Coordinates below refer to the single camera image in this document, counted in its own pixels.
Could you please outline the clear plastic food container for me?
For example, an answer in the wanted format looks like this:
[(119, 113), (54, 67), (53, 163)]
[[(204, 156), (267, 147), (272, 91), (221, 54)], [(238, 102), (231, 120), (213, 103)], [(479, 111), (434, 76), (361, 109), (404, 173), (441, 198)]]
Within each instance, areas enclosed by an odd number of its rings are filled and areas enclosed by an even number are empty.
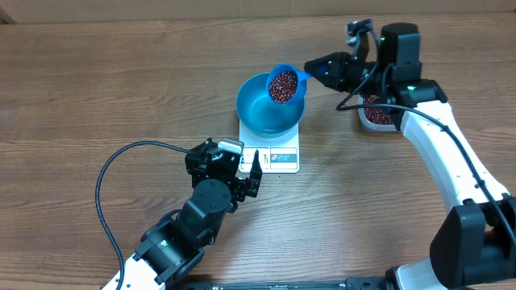
[(359, 108), (358, 116), (362, 129), (372, 133), (393, 133), (397, 132), (392, 118), (381, 108)]

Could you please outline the white digital kitchen scale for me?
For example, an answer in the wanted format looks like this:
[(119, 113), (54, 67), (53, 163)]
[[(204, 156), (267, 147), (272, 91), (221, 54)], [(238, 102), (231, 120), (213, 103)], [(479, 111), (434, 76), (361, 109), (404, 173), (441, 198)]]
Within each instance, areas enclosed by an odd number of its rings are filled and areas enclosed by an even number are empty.
[(244, 143), (239, 164), (242, 173), (251, 171), (256, 151), (263, 173), (297, 173), (300, 169), (299, 125), (284, 135), (269, 138), (254, 134), (239, 122), (239, 140)]

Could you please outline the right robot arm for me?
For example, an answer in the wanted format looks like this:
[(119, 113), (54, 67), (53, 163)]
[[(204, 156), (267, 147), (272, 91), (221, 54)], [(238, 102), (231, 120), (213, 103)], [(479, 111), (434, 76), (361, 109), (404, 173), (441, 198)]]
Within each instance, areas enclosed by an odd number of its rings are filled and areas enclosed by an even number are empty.
[(349, 23), (346, 34), (352, 53), (304, 69), (327, 88), (374, 97), (422, 157), (447, 211), (428, 257), (389, 269), (381, 288), (466, 289), (513, 279), (515, 199), (468, 144), (439, 84), (422, 77), (418, 27), (391, 23), (375, 32), (365, 19)]

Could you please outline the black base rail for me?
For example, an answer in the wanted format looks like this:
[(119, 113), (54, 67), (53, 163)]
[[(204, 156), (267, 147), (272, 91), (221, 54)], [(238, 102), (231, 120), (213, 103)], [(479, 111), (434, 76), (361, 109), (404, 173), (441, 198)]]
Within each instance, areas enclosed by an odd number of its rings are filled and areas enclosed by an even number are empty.
[(395, 290), (385, 277), (349, 277), (334, 281), (263, 282), (212, 284), (191, 282), (168, 287), (172, 290)]

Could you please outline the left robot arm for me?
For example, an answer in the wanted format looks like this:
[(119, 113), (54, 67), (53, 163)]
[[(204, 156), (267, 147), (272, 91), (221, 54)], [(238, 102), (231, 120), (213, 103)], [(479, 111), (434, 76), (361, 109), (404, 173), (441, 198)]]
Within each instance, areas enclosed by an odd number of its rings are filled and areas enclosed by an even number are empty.
[(118, 257), (119, 272), (107, 289), (166, 289), (184, 279), (198, 265), (204, 248), (216, 242), (226, 214), (234, 213), (246, 197), (256, 197), (262, 178), (255, 156), (246, 178), (237, 175), (244, 144), (212, 139), (187, 150), (185, 169), (192, 177), (193, 195), (181, 209), (165, 214), (123, 258), (111, 231), (106, 235)]

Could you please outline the teal blue bowl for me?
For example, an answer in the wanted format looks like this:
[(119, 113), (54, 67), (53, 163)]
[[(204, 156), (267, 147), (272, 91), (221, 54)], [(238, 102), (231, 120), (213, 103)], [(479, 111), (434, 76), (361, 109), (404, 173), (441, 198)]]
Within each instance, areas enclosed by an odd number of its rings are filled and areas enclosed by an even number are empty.
[(240, 121), (254, 134), (273, 137), (286, 134), (301, 120), (305, 111), (303, 99), (293, 104), (278, 104), (266, 91), (268, 72), (248, 79), (239, 89), (235, 108)]

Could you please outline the blue plastic measuring scoop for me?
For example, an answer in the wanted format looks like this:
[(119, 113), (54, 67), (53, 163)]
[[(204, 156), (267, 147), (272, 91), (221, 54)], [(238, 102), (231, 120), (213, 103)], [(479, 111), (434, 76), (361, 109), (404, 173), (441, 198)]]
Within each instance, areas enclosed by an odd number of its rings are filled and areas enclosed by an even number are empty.
[(306, 94), (307, 80), (311, 75), (290, 64), (279, 64), (268, 75), (266, 93), (277, 104), (294, 105)]

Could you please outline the red adzuki beans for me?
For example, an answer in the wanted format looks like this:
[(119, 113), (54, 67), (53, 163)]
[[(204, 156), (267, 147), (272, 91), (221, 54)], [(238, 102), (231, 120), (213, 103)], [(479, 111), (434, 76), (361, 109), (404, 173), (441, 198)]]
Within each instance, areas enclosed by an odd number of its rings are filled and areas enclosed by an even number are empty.
[[(369, 96), (363, 99), (364, 104), (376, 103), (380, 98), (378, 96)], [(374, 124), (378, 125), (393, 125), (391, 117), (385, 114), (379, 108), (364, 108), (365, 117)]]

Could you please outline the red beans in scoop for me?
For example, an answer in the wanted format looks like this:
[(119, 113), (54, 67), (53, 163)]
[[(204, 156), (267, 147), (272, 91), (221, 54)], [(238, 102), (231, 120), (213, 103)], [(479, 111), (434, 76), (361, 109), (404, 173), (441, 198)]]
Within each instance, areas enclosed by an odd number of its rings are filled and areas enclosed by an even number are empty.
[(294, 71), (284, 71), (277, 74), (269, 83), (268, 91), (271, 98), (279, 104), (289, 102), (298, 87), (298, 77)]

